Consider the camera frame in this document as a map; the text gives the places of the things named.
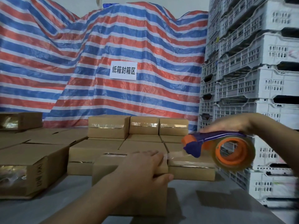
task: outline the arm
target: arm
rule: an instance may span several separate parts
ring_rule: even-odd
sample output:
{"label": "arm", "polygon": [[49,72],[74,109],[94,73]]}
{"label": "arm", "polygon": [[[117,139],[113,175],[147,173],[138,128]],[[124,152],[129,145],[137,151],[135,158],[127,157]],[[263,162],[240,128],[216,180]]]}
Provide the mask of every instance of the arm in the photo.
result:
{"label": "arm", "polygon": [[151,190],[168,184],[173,175],[154,178],[163,154],[148,151],[127,155],[123,163],[102,178],[87,193],[70,203],[42,224],[99,224],[127,199],[145,196]]}
{"label": "arm", "polygon": [[245,113],[217,119],[200,132],[242,131],[263,139],[278,155],[299,173],[299,132],[259,113]]}

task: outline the person's right arm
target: person's right arm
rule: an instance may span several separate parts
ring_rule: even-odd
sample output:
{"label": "person's right arm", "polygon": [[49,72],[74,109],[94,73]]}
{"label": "person's right arm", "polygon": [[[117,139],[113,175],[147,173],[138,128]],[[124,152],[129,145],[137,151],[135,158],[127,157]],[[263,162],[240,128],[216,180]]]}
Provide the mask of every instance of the person's right arm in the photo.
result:
{"label": "person's right arm", "polygon": [[259,136],[299,175],[299,132],[270,117],[259,113],[230,115],[200,130],[212,131],[241,131]]}

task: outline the human hand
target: human hand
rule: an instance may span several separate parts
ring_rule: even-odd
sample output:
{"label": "human hand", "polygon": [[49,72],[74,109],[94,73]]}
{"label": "human hand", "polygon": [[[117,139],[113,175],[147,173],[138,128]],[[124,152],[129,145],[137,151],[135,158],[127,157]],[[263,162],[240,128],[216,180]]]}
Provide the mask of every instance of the human hand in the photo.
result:
{"label": "human hand", "polygon": [[158,151],[147,151],[129,154],[118,168],[111,173],[130,196],[144,197],[150,191],[167,185],[173,180],[172,174],[163,174],[153,177],[155,170],[163,159],[163,154]]}
{"label": "human hand", "polygon": [[200,133],[214,131],[241,131],[244,134],[254,134],[253,121],[260,118],[259,113],[243,113],[216,119],[210,125],[199,130]]}

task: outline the forearm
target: forearm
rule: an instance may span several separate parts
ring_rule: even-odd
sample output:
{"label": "forearm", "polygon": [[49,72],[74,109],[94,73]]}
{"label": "forearm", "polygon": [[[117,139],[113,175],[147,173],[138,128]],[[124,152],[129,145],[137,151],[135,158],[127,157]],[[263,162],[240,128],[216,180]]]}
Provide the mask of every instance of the forearm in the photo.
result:
{"label": "forearm", "polygon": [[70,203],[42,224],[99,224],[110,212],[127,198],[126,192],[111,180],[111,175],[104,177],[87,193]]}
{"label": "forearm", "polygon": [[262,114],[251,118],[252,133],[263,139],[299,174],[299,132]]}

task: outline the stack of crates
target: stack of crates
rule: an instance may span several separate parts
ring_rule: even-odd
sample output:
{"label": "stack of crates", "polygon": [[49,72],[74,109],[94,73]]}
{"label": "stack of crates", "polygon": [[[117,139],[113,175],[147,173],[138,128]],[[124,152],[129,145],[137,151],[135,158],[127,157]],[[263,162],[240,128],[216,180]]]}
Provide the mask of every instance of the stack of crates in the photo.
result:
{"label": "stack of crates", "polygon": [[[210,0],[198,129],[248,112],[299,130],[298,0]],[[262,139],[252,141],[251,168],[224,172],[265,206],[295,206],[298,179]]]}

